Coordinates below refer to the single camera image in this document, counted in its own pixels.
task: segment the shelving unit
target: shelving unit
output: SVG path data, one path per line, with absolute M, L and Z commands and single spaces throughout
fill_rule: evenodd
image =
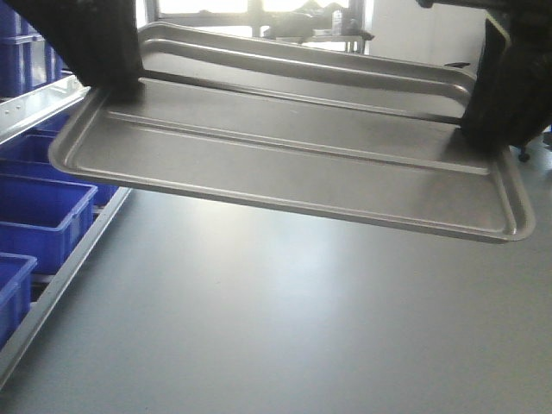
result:
M 88 90 L 89 88 L 83 87 L 74 76 L 69 76 L 36 91 L 0 103 L 0 146 L 39 123 L 47 121 L 63 111 L 70 110 L 85 96 Z M 39 278 L 48 283 L 46 290 L 23 319 L 14 335 L 0 350 L 0 384 L 8 378 L 11 369 L 21 358 L 47 315 L 111 223 L 129 193 L 130 189 L 119 188 L 112 199 L 96 212 L 94 223 L 61 269 L 55 275 Z

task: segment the stainless steel tray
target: stainless steel tray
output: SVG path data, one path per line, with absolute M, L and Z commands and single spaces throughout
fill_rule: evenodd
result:
M 141 41 L 142 88 L 91 92 L 50 148 L 59 169 L 487 241 L 534 227 L 508 150 L 464 144 L 463 72 L 159 23 Z

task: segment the gray floor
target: gray floor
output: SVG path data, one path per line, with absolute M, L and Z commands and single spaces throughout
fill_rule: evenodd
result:
M 521 169 L 505 245 L 135 191 L 0 412 L 550 412 L 552 154 Z

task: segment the white wall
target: white wall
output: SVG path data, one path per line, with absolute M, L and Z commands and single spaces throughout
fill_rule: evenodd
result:
M 367 0 L 366 10 L 365 27 L 376 36 L 371 55 L 435 65 L 466 61 L 476 71 L 484 10 L 442 4 L 423 9 L 416 0 Z

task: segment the blue storage bin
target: blue storage bin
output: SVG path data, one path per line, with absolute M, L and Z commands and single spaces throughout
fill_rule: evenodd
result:
M 15 37 L 36 33 L 35 28 L 0 0 L 0 36 Z
M 87 185 L 95 185 L 97 193 L 94 196 L 94 204 L 106 205 L 111 197 L 116 193 L 116 185 L 95 184 L 81 179 L 76 179 L 72 175 L 56 170 L 50 164 L 39 162 L 27 162 L 19 160 L 0 160 L 0 174 L 20 175 L 23 177 L 34 177 L 38 179 L 54 179 L 58 181 L 69 181 Z
M 16 97 L 59 80 L 62 66 L 38 34 L 0 37 L 0 96 Z
M 0 176 L 0 251 L 38 259 L 54 274 L 92 225 L 94 185 Z
M 54 134 L 56 136 L 69 119 L 67 114 L 52 116 L 45 122 L 38 124 L 34 129 L 40 134 Z
M 36 258 L 0 253 L 0 348 L 27 315 Z
M 53 141 L 49 135 L 22 135 L 0 147 L 0 158 L 48 163 L 48 147 Z

